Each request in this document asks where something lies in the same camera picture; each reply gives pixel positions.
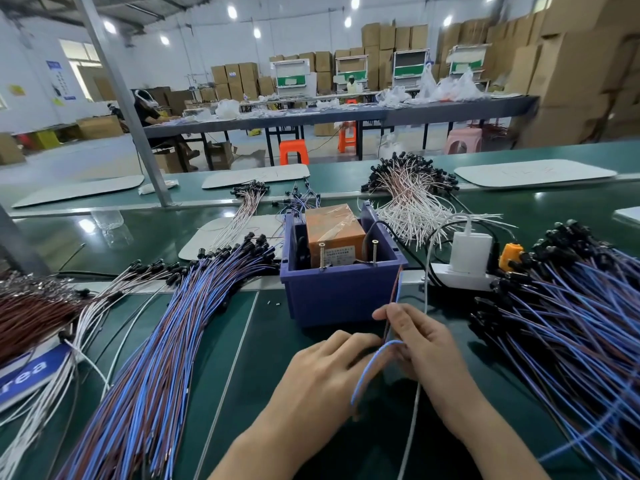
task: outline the forearm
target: forearm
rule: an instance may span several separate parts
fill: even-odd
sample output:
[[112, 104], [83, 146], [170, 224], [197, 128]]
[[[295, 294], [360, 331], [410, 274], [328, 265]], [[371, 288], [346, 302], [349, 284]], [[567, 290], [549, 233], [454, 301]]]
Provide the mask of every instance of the forearm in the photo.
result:
[[249, 428], [231, 444], [209, 480], [289, 480], [297, 471], [276, 439]]
[[531, 451], [488, 401], [468, 419], [460, 440], [484, 480], [549, 480]]

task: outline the blue plastic box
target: blue plastic box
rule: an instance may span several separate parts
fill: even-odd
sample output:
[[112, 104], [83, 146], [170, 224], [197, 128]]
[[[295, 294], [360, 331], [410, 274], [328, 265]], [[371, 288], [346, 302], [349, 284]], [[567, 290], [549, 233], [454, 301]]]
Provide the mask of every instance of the blue plastic box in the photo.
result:
[[[376, 220], [378, 215], [370, 202], [365, 202], [358, 219], [364, 231]], [[306, 224], [295, 222], [287, 213], [280, 281], [287, 292], [291, 317], [300, 327], [372, 320], [373, 311], [391, 301], [398, 268], [408, 261], [385, 226], [376, 225], [369, 236], [369, 256], [371, 241], [379, 242], [375, 265], [296, 269], [296, 236], [302, 235], [307, 235]]]

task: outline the hand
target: hand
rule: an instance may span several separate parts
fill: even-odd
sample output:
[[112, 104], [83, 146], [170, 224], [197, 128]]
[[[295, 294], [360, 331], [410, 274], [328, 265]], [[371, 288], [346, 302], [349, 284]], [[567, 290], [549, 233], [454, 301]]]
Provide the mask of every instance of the hand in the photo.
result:
[[[351, 395], [366, 364], [359, 360], [370, 347], [380, 347], [377, 335], [336, 331], [329, 339], [294, 355], [267, 407], [245, 432], [270, 445], [291, 475], [329, 442], [352, 414]], [[385, 350], [367, 373], [363, 387], [392, 357]]]
[[459, 439], [470, 419], [487, 404], [449, 329], [405, 303], [391, 303], [373, 312], [389, 320], [406, 348], [415, 376], [447, 428]]

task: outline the screw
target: screw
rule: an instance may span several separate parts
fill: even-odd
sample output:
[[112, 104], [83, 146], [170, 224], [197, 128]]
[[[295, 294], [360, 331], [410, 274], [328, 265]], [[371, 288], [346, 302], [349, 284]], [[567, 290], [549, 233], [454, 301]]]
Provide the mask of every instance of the screw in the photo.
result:
[[324, 242], [318, 244], [320, 247], [320, 268], [324, 268]]
[[378, 260], [378, 240], [374, 239], [371, 243], [373, 244], [373, 262], [376, 262]]

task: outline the worker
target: worker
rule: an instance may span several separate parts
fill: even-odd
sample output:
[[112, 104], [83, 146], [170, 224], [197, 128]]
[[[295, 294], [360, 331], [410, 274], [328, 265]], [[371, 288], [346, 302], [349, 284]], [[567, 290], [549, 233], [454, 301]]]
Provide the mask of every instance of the worker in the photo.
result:
[[[373, 318], [389, 320], [404, 344], [384, 350], [365, 382], [389, 361], [401, 360], [420, 380], [444, 425], [471, 453], [484, 480], [549, 480], [486, 400], [445, 325], [404, 303], [385, 305]], [[358, 357], [380, 345], [377, 335], [337, 331], [295, 354], [265, 409], [231, 444], [209, 480], [293, 478], [353, 413], [351, 395], [372, 354]], [[420, 451], [414, 448], [412, 454]]]
[[358, 85], [356, 84], [356, 78], [352, 75], [349, 76], [349, 80], [347, 81], [347, 94], [357, 94], [358, 93]]
[[[180, 118], [180, 116], [161, 116], [160, 113], [156, 111], [156, 108], [159, 107], [160, 104], [158, 104], [158, 102], [153, 98], [151, 94], [149, 94], [148, 91], [145, 91], [144, 89], [136, 89], [133, 91], [133, 94], [136, 99], [134, 107], [136, 108], [136, 112], [138, 113], [138, 117], [143, 127], [156, 125], [159, 123], [166, 123], [167, 121], [177, 120]], [[200, 154], [199, 151], [189, 148], [189, 145], [184, 140], [182, 135], [147, 139], [149, 140], [149, 145], [151, 145], [151, 148], [156, 148], [164, 143], [180, 145], [181, 149], [187, 157], [187, 160], [196, 158]]]

